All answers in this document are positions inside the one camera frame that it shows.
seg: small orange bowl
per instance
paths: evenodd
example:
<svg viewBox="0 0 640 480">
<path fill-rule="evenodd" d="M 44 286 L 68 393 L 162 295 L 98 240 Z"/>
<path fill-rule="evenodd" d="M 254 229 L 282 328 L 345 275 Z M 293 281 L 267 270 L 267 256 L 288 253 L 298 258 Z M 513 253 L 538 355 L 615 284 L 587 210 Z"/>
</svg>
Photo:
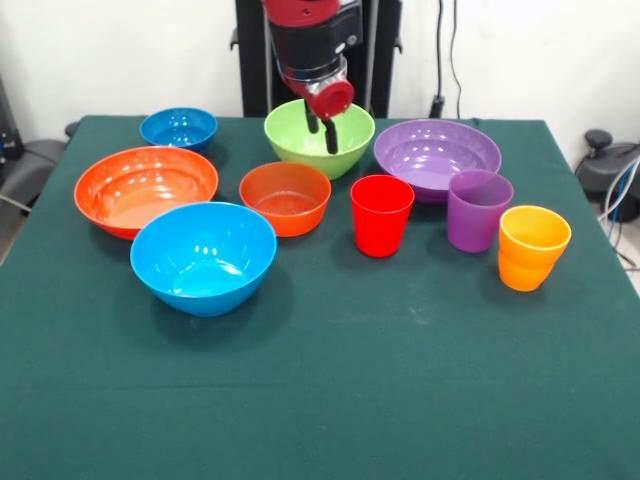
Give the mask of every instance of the small orange bowl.
<svg viewBox="0 0 640 480">
<path fill-rule="evenodd" d="M 89 167 L 73 196 L 78 210 L 94 224 L 133 240 L 158 215 L 211 200 L 217 188 L 218 172 L 202 155 L 176 147 L 142 147 Z"/>
<path fill-rule="evenodd" d="M 302 163 L 267 163 L 244 176 L 240 197 L 271 223 L 277 236 L 297 237 L 322 222 L 331 182 L 320 170 Z"/>
</svg>

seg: light blue bowl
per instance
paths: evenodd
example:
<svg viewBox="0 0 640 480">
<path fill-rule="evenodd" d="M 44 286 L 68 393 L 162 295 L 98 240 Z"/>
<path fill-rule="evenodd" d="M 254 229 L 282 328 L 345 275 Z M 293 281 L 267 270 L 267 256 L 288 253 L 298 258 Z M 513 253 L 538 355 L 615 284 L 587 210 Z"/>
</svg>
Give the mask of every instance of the light blue bowl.
<svg viewBox="0 0 640 480">
<path fill-rule="evenodd" d="M 275 231 L 262 215 L 231 203 L 193 203 L 157 217 L 138 233 L 131 266 L 163 302 L 215 317 L 256 291 L 276 251 Z"/>
<path fill-rule="evenodd" d="M 150 145 L 180 147 L 206 153 L 218 131 L 218 119 L 198 108 L 170 108 L 147 117 L 140 135 Z"/>
</svg>

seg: green bowl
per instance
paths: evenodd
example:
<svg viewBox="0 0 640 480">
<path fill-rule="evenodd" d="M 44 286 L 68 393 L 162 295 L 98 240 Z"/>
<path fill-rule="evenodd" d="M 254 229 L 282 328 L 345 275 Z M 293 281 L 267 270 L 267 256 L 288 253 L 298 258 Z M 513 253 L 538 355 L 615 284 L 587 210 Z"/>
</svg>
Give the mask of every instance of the green bowl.
<svg viewBox="0 0 640 480">
<path fill-rule="evenodd" d="M 333 117 L 333 121 L 338 134 L 338 153 L 335 155 L 327 152 L 325 128 L 321 122 L 318 133 L 309 132 L 303 100 L 294 100 L 274 109 L 264 122 L 264 131 L 280 160 L 310 165 L 335 180 L 358 163 L 376 126 L 371 115 L 357 105 L 351 105 L 346 112 Z"/>
</svg>

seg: bowl rim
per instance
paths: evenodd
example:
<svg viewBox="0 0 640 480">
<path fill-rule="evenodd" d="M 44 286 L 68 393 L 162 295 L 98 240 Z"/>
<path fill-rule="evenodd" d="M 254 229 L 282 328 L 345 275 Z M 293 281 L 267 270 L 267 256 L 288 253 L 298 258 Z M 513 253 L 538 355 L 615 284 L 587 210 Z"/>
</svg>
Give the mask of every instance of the bowl rim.
<svg viewBox="0 0 640 480">
<path fill-rule="evenodd" d="M 281 105 L 278 105 L 276 108 L 274 108 L 273 110 L 271 110 L 268 113 L 268 115 L 265 117 L 264 122 L 263 122 L 263 130 L 264 130 L 264 134 L 266 135 L 266 137 L 269 140 L 269 142 L 277 145 L 278 148 L 282 148 L 282 149 L 287 150 L 287 151 L 295 151 L 295 150 L 292 150 L 290 148 L 287 148 L 287 147 L 283 146 L 280 142 L 277 142 L 273 137 L 271 137 L 269 135 L 268 123 L 269 123 L 269 120 L 273 118 L 273 115 L 275 115 L 276 112 L 278 112 L 279 110 L 287 108 L 287 107 L 291 107 L 291 105 L 293 105 L 293 104 L 299 104 L 299 103 L 303 103 L 303 102 L 304 102 L 304 100 L 300 99 L 300 98 L 296 99 L 296 100 L 291 100 L 289 102 L 285 102 L 285 103 L 283 103 Z M 367 119 L 367 124 L 369 125 L 371 131 L 367 134 L 366 140 L 363 140 L 362 142 L 359 142 L 355 146 L 353 146 L 353 147 L 351 147 L 351 148 L 349 148 L 347 150 L 339 151 L 335 155 L 331 155 L 330 153 L 327 153 L 327 157 L 329 157 L 329 159 L 340 157 L 340 156 L 343 156 L 343 155 L 348 155 L 348 154 L 351 154 L 353 152 L 356 152 L 356 151 L 360 150 L 361 148 L 366 147 L 367 145 L 369 145 L 369 143 L 371 143 L 371 140 L 373 139 L 374 135 L 376 134 L 376 121 L 369 114 L 369 112 L 367 112 L 360 105 L 356 105 L 355 103 L 352 103 L 351 105 L 349 105 L 349 108 L 347 110 L 349 110 L 349 109 L 354 109 L 356 111 L 359 111 L 360 113 L 364 113 L 364 116 Z"/>
<path fill-rule="evenodd" d="M 387 134 L 390 133 L 392 130 L 395 130 L 396 128 L 400 128 L 404 125 L 408 125 L 408 124 L 412 124 L 412 123 L 439 123 L 439 124 L 444 124 L 444 125 L 454 125 L 456 128 L 461 128 L 463 130 L 470 130 L 473 131 L 475 134 L 479 134 L 480 136 L 484 137 L 486 140 L 489 141 L 489 143 L 492 145 L 492 147 L 495 149 L 495 151 L 498 154 L 498 164 L 494 169 L 480 169 L 480 170 L 484 170 L 486 172 L 491 172 L 491 173 L 498 173 L 500 171 L 500 169 L 502 168 L 502 150 L 500 149 L 500 147 L 498 146 L 498 144 L 495 142 L 494 139 L 492 139 L 489 135 L 487 135 L 486 133 L 480 131 L 479 129 L 472 127 L 471 125 L 466 125 L 464 123 L 461 123 L 460 121 L 453 121 L 453 120 L 445 120 L 442 118 L 414 118 L 411 120 L 403 120 L 400 122 L 396 122 L 393 125 L 389 126 L 388 128 L 385 128 L 382 132 L 380 132 L 380 135 L 378 135 L 378 137 L 376 138 L 376 141 L 373 144 L 373 157 L 376 160 L 376 163 L 378 164 L 378 166 L 384 170 L 385 173 L 388 173 L 389 175 L 394 175 L 392 172 L 390 172 L 383 164 L 382 164 L 382 160 L 380 159 L 380 155 L 378 152 L 378 145 L 382 139 L 382 137 Z M 411 182 L 407 182 L 409 183 L 409 185 L 411 185 L 414 188 L 426 191 L 426 192 L 437 192 L 437 193 L 446 193 L 449 191 L 449 187 L 447 187 L 446 189 L 442 189 L 442 188 L 430 188 L 430 187 L 423 187 L 421 185 L 417 185 Z"/>
<path fill-rule="evenodd" d="M 257 208 L 253 205 L 250 205 L 246 200 L 244 195 L 242 194 L 242 189 L 243 189 L 243 185 L 245 183 L 245 180 L 252 174 L 257 173 L 259 170 L 267 170 L 269 168 L 288 168 L 289 165 L 293 165 L 296 168 L 304 168 L 306 170 L 312 171 L 314 173 L 318 173 L 320 174 L 318 178 L 322 179 L 322 184 L 323 186 L 327 187 L 327 192 L 326 195 L 323 197 L 322 202 L 320 202 L 318 205 L 316 205 L 315 207 L 313 207 L 310 210 L 306 210 L 304 212 L 301 213 L 296 213 L 296 214 L 292 214 L 292 215 L 285 215 L 285 214 L 281 214 L 281 213 L 270 213 L 266 210 L 263 210 L 261 208 Z M 306 163 L 302 163 L 302 162 L 269 162 L 269 163 L 263 163 L 262 165 L 258 165 L 255 168 L 252 168 L 251 170 L 249 170 L 243 177 L 242 180 L 240 180 L 240 185 L 238 186 L 238 193 L 240 195 L 240 199 L 242 200 L 242 203 L 244 203 L 244 205 L 247 208 L 250 208 L 251 210 L 255 210 L 256 212 L 260 213 L 261 215 L 264 216 L 269 216 L 269 217 L 273 217 L 273 218 L 280 218 L 280 219 L 285 219 L 285 218 L 301 218 L 301 217 L 305 217 L 308 215 L 311 215 L 313 213 L 316 213 L 320 210 L 322 210 L 323 208 L 326 208 L 327 204 L 329 203 L 329 200 L 331 199 L 331 194 L 332 194 L 332 185 L 331 185 L 331 180 L 329 180 L 329 177 L 327 177 L 327 175 L 321 171 L 318 168 L 312 167 L 311 165 L 307 165 Z"/>
<path fill-rule="evenodd" d="M 73 201 L 76 204 L 76 208 L 80 211 L 80 213 L 82 215 L 84 215 L 89 221 L 91 221 L 92 223 L 98 225 L 100 228 L 102 228 L 104 230 L 118 229 L 118 230 L 123 230 L 123 231 L 127 231 L 127 232 L 136 232 L 136 231 L 141 230 L 144 227 L 144 225 L 142 225 L 140 227 L 122 227 L 120 225 L 115 225 L 113 223 L 103 222 L 102 220 L 99 220 L 97 217 L 92 215 L 89 211 L 85 210 L 81 206 L 80 202 L 78 201 L 78 195 L 79 195 L 78 192 L 79 192 L 80 184 L 82 183 L 82 181 L 93 170 L 95 170 L 96 168 L 100 167 L 101 165 L 103 165 L 103 164 L 105 164 L 105 163 L 107 163 L 109 161 L 112 161 L 113 158 L 119 157 L 120 155 L 130 154 L 130 153 L 133 153 L 133 152 L 138 152 L 138 151 L 143 151 L 143 150 L 169 150 L 169 151 L 172 151 L 172 152 L 179 151 L 180 154 L 191 156 L 194 159 L 197 159 L 198 162 L 201 162 L 203 166 L 206 164 L 205 168 L 210 169 L 210 172 L 213 174 L 213 177 L 215 179 L 214 184 L 211 185 L 210 188 L 209 188 L 209 190 L 211 191 L 211 195 L 208 197 L 208 199 L 210 200 L 211 198 L 213 198 L 213 196 L 218 191 L 218 186 L 220 185 L 220 177 L 218 175 L 218 170 L 213 165 L 213 163 L 211 163 L 209 161 L 209 159 L 207 159 L 203 155 L 200 155 L 199 153 L 196 153 L 196 152 L 193 152 L 191 150 L 184 149 L 184 148 L 180 148 L 180 147 L 168 147 L 168 146 L 162 146 L 162 145 L 150 145 L 150 146 L 144 146 L 144 147 L 128 148 L 126 150 L 120 150 L 118 152 L 112 153 L 111 155 L 107 155 L 106 157 L 104 157 L 104 158 L 98 160 L 97 162 L 91 164 L 89 167 L 87 167 L 82 172 L 80 177 L 78 177 L 78 180 L 76 180 L 76 184 L 75 184 L 75 186 L 73 188 Z"/>
<path fill-rule="evenodd" d="M 189 208 L 196 208 L 196 207 L 203 207 L 205 206 L 206 208 L 237 208 L 237 209 L 241 209 L 242 211 L 244 211 L 245 213 L 248 213 L 249 215 L 254 216 L 255 218 L 259 219 L 259 221 L 261 221 L 264 225 L 266 225 L 267 227 L 267 231 L 270 233 L 269 238 L 272 239 L 272 248 L 271 248 L 271 253 L 268 256 L 268 260 L 265 262 L 263 268 L 260 269 L 259 273 L 252 275 L 245 284 L 243 284 L 241 287 L 237 287 L 237 288 L 232 288 L 230 290 L 226 290 L 224 292 L 220 292 L 220 293 L 216 293 L 215 295 L 207 295 L 207 296 L 197 296 L 197 295 L 186 295 L 186 294 L 176 294 L 173 292 L 168 292 L 165 290 L 162 290 L 160 288 L 155 287 L 154 285 L 152 285 L 150 282 L 148 282 L 146 279 L 144 279 L 142 277 L 142 275 L 140 275 L 138 269 L 136 268 L 135 262 L 134 262 L 134 254 L 136 252 L 136 245 L 139 245 L 139 243 L 136 243 L 138 241 L 138 238 L 140 237 L 140 234 L 138 234 L 136 236 L 136 238 L 134 238 L 133 243 L 131 244 L 131 250 L 129 251 L 129 264 L 131 265 L 131 269 L 133 270 L 133 272 L 135 273 L 136 277 L 144 284 L 147 286 L 147 288 L 149 288 L 150 290 L 152 290 L 153 292 L 158 292 L 162 295 L 167 295 L 169 297 L 173 297 L 173 298 L 181 298 L 181 299 L 185 299 L 185 298 L 191 298 L 191 299 L 210 299 L 210 298 L 216 298 L 216 297 L 220 297 L 223 295 L 228 295 L 231 292 L 240 290 L 244 287 L 246 287 L 247 285 L 252 284 L 253 282 L 255 282 L 257 279 L 259 279 L 260 277 L 262 277 L 268 270 L 269 268 L 271 268 L 271 265 L 273 265 L 273 261 L 276 258 L 276 254 L 278 252 L 278 237 L 276 235 L 276 231 L 273 228 L 273 226 L 271 225 L 271 223 L 269 223 L 269 221 L 264 218 L 262 215 L 260 215 L 258 212 L 256 212 L 255 210 L 252 210 L 248 207 L 245 207 L 243 205 L 238 205 L 236 203 L 231 203 L 231 202 L 194 202 L 194 203 L 189 203 L 187 205 L 182 205 L 180 207 L 176 207 L 176 208 L 172 208 L 171 210 L 158 215 L 157 217 L 155 217 L 153 220 L 151 220 L 149 223 L 147 223 L 141 230 L 140 233 L 142 233 L 143 230 L 145 230 L 147 227 L 149 227 L 151 224 L 153 224 L 154 222 L 156 222 L 157 220 L 161 219 L 162 217 L 165 217 L 167 215 L 171 215 L 174 214 L 176 211 L 178 210 L 185 210 L 185 209 L 189 209 Z"/>
<path fill-rule="evenodd" d="M 161 144 L 161 143 L 158 143 L 158 142 L 155 142 L 155 141 L 151 140 L 147 135 L 145 135 L 144 127 L 145 127 L 145 125 L 148 125 L 148 122 L 151 121 L 153 119 L 153 117 L 155 117 L 157 115 L 160 115 L 160 114 L 163 114 L 163 113 L 173 112 L 173 111 L 176 111 L 176 110 L 187 110 L 187 111 L 190 111 L 190 112 L 201 113 L 201 114 L 204 114 L 205 116 L 209 117 L 211 120 L 213 120 L 213 130 L 205 138 L 203 138 L 202 140 L 198 140 L 197 142 L 187 143 L 184 146 L 177 147 L 177 148 L 192 147 L 194 145 L 200 145 L 202 143 L 206 143 L 209 140 L 211 140 L 213 138 L 213 136 L 218 132 L 218 126 L 219 126 L 220 122 L 218 121 L 218 117 L 216 117 L 211 112 L 208 112 L 208 111 L 206 111 L 206 110 L 204 110 L 202 108 L 198 108 L 198 107 L 169 107 L 169 108 L 165 108 L 165 109 L 162 109 L 162 110 L 158 110 L 157 112 L 153 112 L 153 113 L 147 115 L 144 118 L 144 120 L 142 120 L 142 122 L 140 123 L 140 127 L 138 129 L 142 139 L 145 142 L 147 142 L 147 143 L 149 143 L 151 145 L 166 146 L 166 147 L 175 146 L 175 145 L 165 145 L 165 144 Z"/>
</svg>

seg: bowl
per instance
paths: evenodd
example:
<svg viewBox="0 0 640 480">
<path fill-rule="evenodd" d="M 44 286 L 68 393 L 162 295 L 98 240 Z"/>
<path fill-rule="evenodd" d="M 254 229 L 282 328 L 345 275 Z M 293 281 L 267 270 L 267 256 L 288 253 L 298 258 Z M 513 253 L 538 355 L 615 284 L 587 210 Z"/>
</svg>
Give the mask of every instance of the bowl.
<svg viewBox="0 0 640 480">
<path fill-rule="evenodd" d="M 141 147 L 89 167 L 76 183 L 74 200 L 98 227 L 133 240 L 156 216 L 210 200 L 217 188 L 218 173 L 203 156 L 174 147 Z"/>
<path fill-rule="evenodd" d="M 140 125 L 140 135 L 150 145 L 186 148 L 202 154 L 217 131 L 216 117 L 188 107 L 162 110 Z"/>
<path fill-rule="evenodd" d="M 475 128 L 440 119 L 410 120 L 384 130 L 374 155 L 387 173 L 409 183 L 416 201 L 446 203 L 449 182 L 465 170 L 498 172 L 500 149 Z"/>
<path fill-rule="evenodd" d="M 240 182 L 243 203 L 263 215 L 279 237 L 296 237 L 316 228 L 330 197 L 329 178 L 302 163 L 267 163 Z"/>
<path fill-rule="evenodd" d="M 329 180 L 344 175 L 364 154 L 375 133 L 371 115 L 357 105 L 333 117 L 338 136 L 338 153 L 327 152 L 325 127 L 319 122 L 316 134 L 309 132 L 304 100 L 284 103 L 272 110 L 264 131 L 280 160 L 304 163 L 323 172 Z"/>
<path fill-rule="evenodd" d="M 143 228 L 131 246 L 131 266 L 169 306 L 216 317 L 258 289 L 276 250 L 275 232 L 262 215 L 204 202 L 175 208 Z"/>
</svg>

